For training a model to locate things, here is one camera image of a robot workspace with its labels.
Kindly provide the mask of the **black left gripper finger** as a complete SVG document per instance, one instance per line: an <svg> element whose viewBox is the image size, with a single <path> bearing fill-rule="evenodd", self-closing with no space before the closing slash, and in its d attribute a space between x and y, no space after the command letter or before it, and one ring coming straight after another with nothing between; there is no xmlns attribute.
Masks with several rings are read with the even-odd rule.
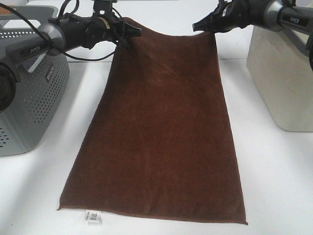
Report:
<svg viewBox="0 0 313 235"><path fill-rule="evenodd" d="M124 37L140 37L142 35L142 29L125 23L123 35Z"/></svg>

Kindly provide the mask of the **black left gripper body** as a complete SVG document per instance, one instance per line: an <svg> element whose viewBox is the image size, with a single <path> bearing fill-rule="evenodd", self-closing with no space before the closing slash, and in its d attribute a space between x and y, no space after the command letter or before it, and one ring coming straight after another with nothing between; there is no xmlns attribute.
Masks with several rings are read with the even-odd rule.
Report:
<svg viewBox="0 0 313 235"><path fill-rule="evenodd" d="M109 41L123 48L128 48L129 25L124 19L86 17L85 48L93 48L97 43Z"/></svg>

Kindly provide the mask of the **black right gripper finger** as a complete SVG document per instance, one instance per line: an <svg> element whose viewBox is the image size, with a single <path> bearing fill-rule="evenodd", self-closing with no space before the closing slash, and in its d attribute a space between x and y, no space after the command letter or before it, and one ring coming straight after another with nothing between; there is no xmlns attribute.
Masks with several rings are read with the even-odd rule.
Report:
<svg viewBox="0 0 313 235"><path fill-rule="evenodd" d="M209 14L200 21L192 24L192 29L194 32L196 31L213 31L213 24L212 24L212 15Z"/></svg>

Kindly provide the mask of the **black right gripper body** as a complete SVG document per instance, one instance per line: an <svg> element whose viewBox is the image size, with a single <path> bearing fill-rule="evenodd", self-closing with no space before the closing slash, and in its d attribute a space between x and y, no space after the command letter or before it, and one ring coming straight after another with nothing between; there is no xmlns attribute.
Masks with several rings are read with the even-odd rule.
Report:
<svg viewBox="0 0 313 235"><path fill-rule="evenodd" d="M249 3L247 0L220 0L209 15L208 31L226 33L234 28L245 28L250 24Z"/></svg>

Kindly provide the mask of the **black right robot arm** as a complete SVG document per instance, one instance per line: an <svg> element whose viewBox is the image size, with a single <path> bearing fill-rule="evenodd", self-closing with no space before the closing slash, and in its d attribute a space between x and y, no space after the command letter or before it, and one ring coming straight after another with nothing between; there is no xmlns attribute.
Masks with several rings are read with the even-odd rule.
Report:
<svg viewBox="0 0 313 235"><path fill-rule="evenodd" d="M215 10L192 28L193 31L226 33L248 25L273 32L289 29L308 35L304 50L313 66L313 9L299 7L294 0L220 0Z"/></svg>

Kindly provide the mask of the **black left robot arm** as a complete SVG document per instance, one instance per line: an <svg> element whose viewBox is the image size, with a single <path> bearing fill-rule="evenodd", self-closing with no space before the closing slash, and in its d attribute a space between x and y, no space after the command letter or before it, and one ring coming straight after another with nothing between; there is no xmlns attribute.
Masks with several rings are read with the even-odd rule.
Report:
<svg viewBox="0 0 313 235"><path fill-rule="evenodd" d="M0 109L6 109L13 101L16 84L21 81L18 66L42 54L52 56L77 47L91 49L97 43L109 41L128 47L127 39L141 36L141 28L135 27L115 14L49 19L34 34L6 37L0 44Z"/></svg>

